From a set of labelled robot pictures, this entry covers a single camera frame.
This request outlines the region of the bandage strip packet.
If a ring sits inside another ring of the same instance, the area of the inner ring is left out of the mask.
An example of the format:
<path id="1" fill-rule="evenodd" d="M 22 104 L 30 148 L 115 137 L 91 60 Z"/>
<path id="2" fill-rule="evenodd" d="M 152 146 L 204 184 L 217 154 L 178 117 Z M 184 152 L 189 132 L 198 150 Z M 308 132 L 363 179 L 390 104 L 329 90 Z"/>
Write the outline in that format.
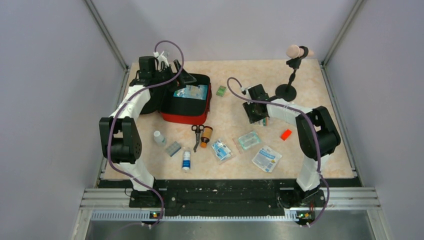
<path id="1" fill-rule="evenodd" d="M 259 126 L 266 127 L 269 125 L 269 118 L 264 118 L 258 122 Z"/>

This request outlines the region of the blue cotton swab bag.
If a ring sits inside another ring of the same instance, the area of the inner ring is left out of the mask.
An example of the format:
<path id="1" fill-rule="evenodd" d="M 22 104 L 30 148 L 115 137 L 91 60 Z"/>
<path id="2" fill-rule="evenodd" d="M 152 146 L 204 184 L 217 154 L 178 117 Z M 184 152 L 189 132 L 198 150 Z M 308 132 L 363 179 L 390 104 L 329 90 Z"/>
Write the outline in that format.
<path id="1" fill-rule="evenodd" d="M 208 95 L 208 85 L 187 85 L 185 88 L 176 90 L 173 96 L 176 98 L 206 100 Z"/>

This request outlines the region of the teal gauze packet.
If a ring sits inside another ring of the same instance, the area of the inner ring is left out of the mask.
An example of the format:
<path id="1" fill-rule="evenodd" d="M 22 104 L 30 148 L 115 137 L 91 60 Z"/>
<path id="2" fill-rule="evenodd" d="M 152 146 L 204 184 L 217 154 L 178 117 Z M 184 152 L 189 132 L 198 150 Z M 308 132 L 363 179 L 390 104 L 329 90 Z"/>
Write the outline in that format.
<path id="1" fill-rule="evenodd" d="M 251 131 L 240 136 L 237 141 L 243 150 L 248 150 L 251 147 L 260 144 L 262 141 L 255 131 Z"/>

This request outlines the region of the white blue dressing pouch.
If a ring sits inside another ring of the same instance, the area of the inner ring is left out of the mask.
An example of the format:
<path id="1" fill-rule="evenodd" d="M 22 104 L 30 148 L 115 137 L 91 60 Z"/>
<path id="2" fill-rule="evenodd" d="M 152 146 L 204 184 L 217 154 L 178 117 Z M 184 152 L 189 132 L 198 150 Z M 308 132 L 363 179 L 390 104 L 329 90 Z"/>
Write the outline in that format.
<path id="1" fill-rule="evenodd" d="M 280 153 L 265 145 L 253 157 L 252 163 L 262 171 L 271 173 L 281 158 Z"/>

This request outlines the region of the blue white plaster packet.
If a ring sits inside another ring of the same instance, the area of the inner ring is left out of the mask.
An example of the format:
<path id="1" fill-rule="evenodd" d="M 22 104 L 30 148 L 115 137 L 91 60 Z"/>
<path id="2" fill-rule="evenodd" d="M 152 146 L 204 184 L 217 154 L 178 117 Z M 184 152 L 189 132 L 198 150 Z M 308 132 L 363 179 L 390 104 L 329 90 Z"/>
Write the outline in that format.
<path id="1" fill-rule="evenodd" d="M 229 160 L 233 156 L 233 152 L 221 139 L 216 140 L 211 145 L 212 150 L 220 162 Z"/>

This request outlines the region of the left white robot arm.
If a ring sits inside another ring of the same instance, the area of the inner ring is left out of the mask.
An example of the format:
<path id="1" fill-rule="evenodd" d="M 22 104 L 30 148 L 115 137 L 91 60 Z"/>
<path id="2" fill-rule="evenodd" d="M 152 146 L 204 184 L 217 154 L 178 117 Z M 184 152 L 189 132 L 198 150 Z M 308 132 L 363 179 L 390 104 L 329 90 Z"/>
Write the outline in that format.
<path id="1" fill-rule="evenodd" d="M 110 166 L 128 176 L 133 188 L 142 191 L 141 200 L 149 207 L 160 202 L 153 188 L 155 178 L 147 170 L 142 156 L 142 140 L 136 125 L 140 115 L 174 111 L 182 107 L 174 93 L 197 79 L 186 72 L 183 62 L 174 60 L 177 72 L 159 56 L 142 56 L 135 78 L 117 109 L 99 120 L 101 149 Z"/>

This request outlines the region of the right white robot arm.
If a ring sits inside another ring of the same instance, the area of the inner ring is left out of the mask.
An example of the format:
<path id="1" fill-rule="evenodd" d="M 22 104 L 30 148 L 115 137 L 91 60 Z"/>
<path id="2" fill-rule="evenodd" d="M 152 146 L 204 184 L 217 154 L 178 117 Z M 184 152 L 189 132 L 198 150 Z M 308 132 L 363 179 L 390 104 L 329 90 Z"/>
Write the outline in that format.
<path id="1" fill-rule="evenodd" d="M 296 128 L 304 160 L 293 192 L 293 200 L 299 206 L 307 206 L 314 198 L 313 189 L 320 185 L 323 164 L 341 143 L 335 123 L 324 106 L 303 107 L 278 96 L 269 97 L 263 85 L 241 87 L 249 101 L 243 107 L 251 123 L 264 118 L 276 118 Z"/>

